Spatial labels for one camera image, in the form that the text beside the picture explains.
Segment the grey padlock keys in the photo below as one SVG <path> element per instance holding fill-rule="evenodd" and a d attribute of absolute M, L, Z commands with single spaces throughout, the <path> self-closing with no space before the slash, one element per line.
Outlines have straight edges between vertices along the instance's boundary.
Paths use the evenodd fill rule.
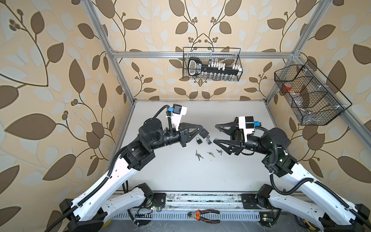
<path fill-rule="evenodd" d="M 198 157 L 199 161 L 203 158 L 203 157 L 201 156 L 201 154 L 199 154 L 197 151 L 196 151 L 196 154 L 195 154 L 195 155 Z"/>

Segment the black padlock shackle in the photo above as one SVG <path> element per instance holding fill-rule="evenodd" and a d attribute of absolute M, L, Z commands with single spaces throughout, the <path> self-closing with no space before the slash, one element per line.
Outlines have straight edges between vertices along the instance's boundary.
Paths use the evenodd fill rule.
<path fill-rule="evenodd" d="M 201 136 L 202 138 L 206 138 L 208 135 L 209 135 L 209 132 L 208 132 L 206 129 L 203 129 L 203 130 L 200 132 L 200 136 Z"/>

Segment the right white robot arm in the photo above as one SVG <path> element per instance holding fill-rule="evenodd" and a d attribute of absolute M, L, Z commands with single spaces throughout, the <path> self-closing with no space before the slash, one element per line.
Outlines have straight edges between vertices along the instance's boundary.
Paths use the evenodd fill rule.
<path fill-rule="evenodd" d="M 256 195 L 261 208 L 272 206 L 308 221 L 323 232 L 363 232 L 371 226 L 370 209 L 345 200 L 310 174 L 286 148 L 291 141 L 279 128 L 270 130 L 258 122 L 217 124 L 230 140 L 214 140 L 227 154 L 265 155 L 262 163 L 270 183 Z"/>

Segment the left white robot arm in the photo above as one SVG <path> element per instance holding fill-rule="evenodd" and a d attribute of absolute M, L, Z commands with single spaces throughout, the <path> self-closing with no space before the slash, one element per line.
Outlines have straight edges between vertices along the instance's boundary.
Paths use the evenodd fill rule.
<path fill-rule="evenodd" d="M 168 128 L 163 128 L 157 116 L 147 119 L 138 130 L 137 137 L 122 147 L 113 157 L 107 172 L 87 191 L 75 199 L 60 203 L 62 216 L 46 228 L 52 231 L 67 218 L 70 232 L 97 232 L 116 214 L 144 205 L 153 196 L 153 191 L 144 183 L 116 198 L 111 196 L 152 159 L 155 150 L 179 143 L 185 147 L 198 135 L 208 136 L 208 131 L 198 124 L 181 122 L 187 108 L 178 104 L 165 105 Z"/>

